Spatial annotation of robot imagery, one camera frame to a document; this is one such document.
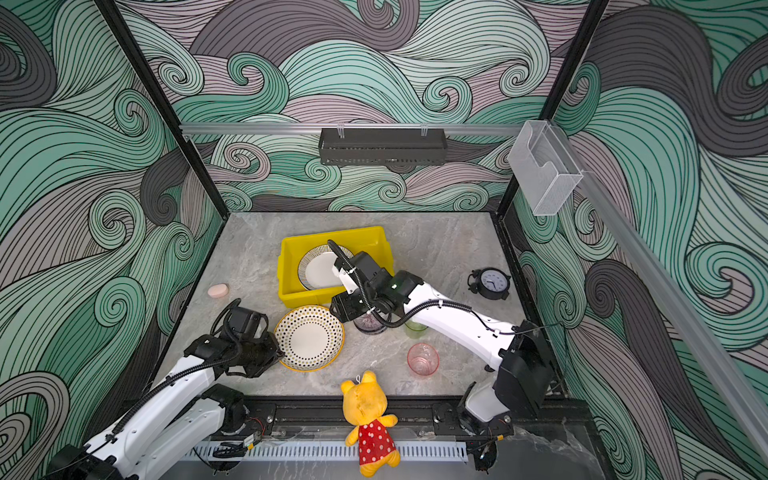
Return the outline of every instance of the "marble table surface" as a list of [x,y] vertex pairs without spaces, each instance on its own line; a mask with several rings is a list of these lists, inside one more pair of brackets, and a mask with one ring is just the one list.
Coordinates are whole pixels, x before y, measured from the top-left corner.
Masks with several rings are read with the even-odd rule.
[[[242,306],[265,313],[270,328],[290,311],[277,296],[277,257],[284,237],[350,228],[384,227],[395,271],[408,270],[446,296],[480,313],[519,325],[525,318],[514,287],[507,300],[487,300],[467,290],[468,274],[495,266],[509,271],[487,213],[241,213],[233,214],[210,258],[187,312],[164,357],[162,379],[186,348],[207,333],[221,309],[241,297]],[[226,283],[230,294],[212,299],[209,286]],[[345,325],[344,347],[336,361],[316,372],[300,373],[276,364],[257,379],[222,376],[219,381],[247,395],[340,395],[339,385],[371,369],[388,395],[461,395],[473,381],[491,375],[465,347],[434,330],[418,340],[405,327],[375,336]],[[416,375],[406,354],[418,342],[434,346],[440,365],[431,376]]]

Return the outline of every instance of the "yellow rim plate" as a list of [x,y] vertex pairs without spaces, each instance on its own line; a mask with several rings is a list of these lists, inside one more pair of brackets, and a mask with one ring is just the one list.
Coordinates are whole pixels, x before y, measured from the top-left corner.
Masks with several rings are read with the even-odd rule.
[[339,356],[344,326],[324,306],[301,306],[277,323],[275,337],[286,354],[280,363],[296,372],[314,372]]

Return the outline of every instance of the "bear ear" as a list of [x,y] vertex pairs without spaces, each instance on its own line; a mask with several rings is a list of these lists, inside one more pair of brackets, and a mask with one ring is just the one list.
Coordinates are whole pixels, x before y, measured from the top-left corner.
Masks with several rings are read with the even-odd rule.
[[341,384],[341,393],[345,395],[353,386],[355,383],[352,380],[347,380]]
[[375,383],[376,382],[376,374],[374,372],[371,372],[370,370],[367,370],[362,375],[362,379],[360,380],[360,383]]

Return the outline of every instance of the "pink soap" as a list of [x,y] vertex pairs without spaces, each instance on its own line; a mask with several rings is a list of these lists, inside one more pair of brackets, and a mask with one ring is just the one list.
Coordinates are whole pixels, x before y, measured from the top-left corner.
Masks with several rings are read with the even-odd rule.
[[226,283],[219,283],[218,285],[214,285],[208,289],[208,295],[213,298],[221,298],[222,296],[227,296],[229,292],[230,288]]

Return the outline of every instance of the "wave pattern wallpaper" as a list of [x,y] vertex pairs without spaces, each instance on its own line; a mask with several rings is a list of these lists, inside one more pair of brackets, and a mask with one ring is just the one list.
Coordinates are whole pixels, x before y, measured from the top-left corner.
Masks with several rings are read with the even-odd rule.
[[[652,0],[598,26],[556,121],[768,400],[768,2]],[[511,229],[566,383],[618,478],[768,478],[577,190]]]
[[0,2],[0,477],[151,379],[221,219],[92,0]]
[[[614,10],[644,0],[622,0]],[[588,0],[120,0],[182,122],[537,118]],[[231,210],[495,210],[513,138],[441,167],[319,162],[317,136],[201,135]]]

